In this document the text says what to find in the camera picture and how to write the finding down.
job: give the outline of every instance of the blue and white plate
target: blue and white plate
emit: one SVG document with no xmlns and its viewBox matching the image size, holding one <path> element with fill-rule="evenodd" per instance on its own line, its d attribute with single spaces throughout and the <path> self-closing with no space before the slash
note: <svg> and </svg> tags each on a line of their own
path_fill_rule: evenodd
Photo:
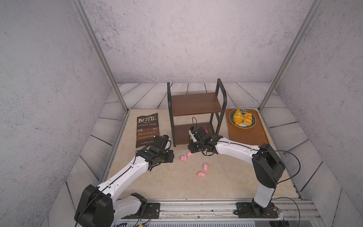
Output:
<svg viewBox="0 0 363 227">
<path fill-rule="evenodd" d="M 239 127 L 239 128 L 242 128 L 242 129 L 249 129 L 249 128 L 252 128 L 255 124 L 256 124 L 256 118 L 254 117 L 253 113 L 251 113 L 250 111 L 248 110 L 243 110 L 243 109 L 240 109 L 241 112 L 242 112 L 242 115 L 245 115 L 245 113 L 251 113 L 252 114 L 252 124 L 251 125 L 245 125 L 242 123 L 240 123 L 239 125 L 236 125 L 234 123 L 234 119 L 233 119 L 233 115 L 234 113 L 236 112 L 236 110 L 238 109 L 234 109 L 232 110 L 230 113 L 229 113 L 229 120 L 232 122 L 233 125 Z"/>
</svg>

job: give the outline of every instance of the concrete wall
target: concrete wall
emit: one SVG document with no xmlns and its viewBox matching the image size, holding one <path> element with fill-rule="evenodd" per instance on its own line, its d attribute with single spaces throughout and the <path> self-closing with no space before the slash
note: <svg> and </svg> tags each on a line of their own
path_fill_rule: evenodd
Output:
<svg viewBox="0 0 363 227">
<path fill-rule="evenodd" d="M 0 1 L 0 226 L 41 226 L 110 90 L 69 0 Z"/>
<path fill-rule="evenodd" d="M 363 2 L 326 0 L 277 91 L 363 214 Z"/>
<path fill-rule="evenodd" d="M 82 0 L 118 83 L 268 82 L 312 0 Z"/>
</svg>

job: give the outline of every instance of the shelf board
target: shelf board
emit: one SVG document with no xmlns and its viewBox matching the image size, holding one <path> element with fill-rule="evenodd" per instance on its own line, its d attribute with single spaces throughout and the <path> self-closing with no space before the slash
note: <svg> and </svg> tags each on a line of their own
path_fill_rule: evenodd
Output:
<svg viewBox="0 0 363 227">
<path fill-rule="evenodd" d="M 222 112 L 215 92 L 171 96 L 171 104 L 174 117 Z"/>
<path fill-rule="evenodd" d="M 190 130 L 190 128 L 192 126 L 193 126 L 193 124 L 175 125 L 174 126 L 174 129 L 175 129 L 175 144 L 176 145 L 189 143 L 189 141 L 190 141 L 189 130 Z M 197 126 L 198 127 L 203 127 L 205 130 L 208 131 L 208 134 L 210 136 L 213 136 L 212 127 L 211 127 L 211 124 L 209 122 L 202 122 L 202 123 L 198 122 Z"/>
</svg>

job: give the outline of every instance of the brown tray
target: brown tray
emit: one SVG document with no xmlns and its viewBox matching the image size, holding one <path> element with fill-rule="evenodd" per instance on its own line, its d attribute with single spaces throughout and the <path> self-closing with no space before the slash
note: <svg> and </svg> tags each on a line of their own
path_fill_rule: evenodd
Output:
<svg viewBox="0 0 363 227">
<path fill-rule="evenodd" d="M 249 144 L 249 145 L 259 145 L 261 146 L 264 143 L 270 144 L 265 129 L 262 125 L 260 116 L 258 115 L 258 112 L 256 110 L 253 109 L 245 109 L 250 111 L 254 117 L 256 118 L 256 124 L 248 129 L 243 129 L 243 128 L 239 128 L 236 125 L 234 125 L 230 120 L 229 120 L 229 113 L 234 110 L 234 109 L 226 109 L 226 118 L 227 118 L 227 125 L 228 125 L 228 133 L 229 133 L 229 139 L 239 142 L 239 143 L 244 143 L 244 144 Z"/>
</svg>

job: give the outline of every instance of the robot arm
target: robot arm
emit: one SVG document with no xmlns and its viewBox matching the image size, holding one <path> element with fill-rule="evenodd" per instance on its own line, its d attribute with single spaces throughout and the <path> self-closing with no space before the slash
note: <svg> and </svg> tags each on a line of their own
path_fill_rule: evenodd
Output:
<svg viewBox="0 0 363 227">
<path fill-rule="evenodd" d="M 188 149 L 192 153 L 209 151 L 226 154 L 253 165 L 259 185 L 252 206 L 256 215 L 263 215 L 271 206 L 272 195 L 285 170 L 284 163 L 272 147 L 265 143 L 262 146 L 243 144 L 220 135 L 211 137 L 202 127 L 191 127 L 189 136 Z"/>
<path fill-rule="evenodd" d="M 117 200 L 123 191 L 140 175 L 161 163 L 173 162 L 174 154 L 167 135 L 155 136 L 153 142 L 137 151 L 136 156 L 110 179 L 87 186 L 79 201 L 74 220 L 83 227 L 109 227 L 114 220 L 131 214 L 143 216 L 146 199 L 137 193 Z"/>
</svg>

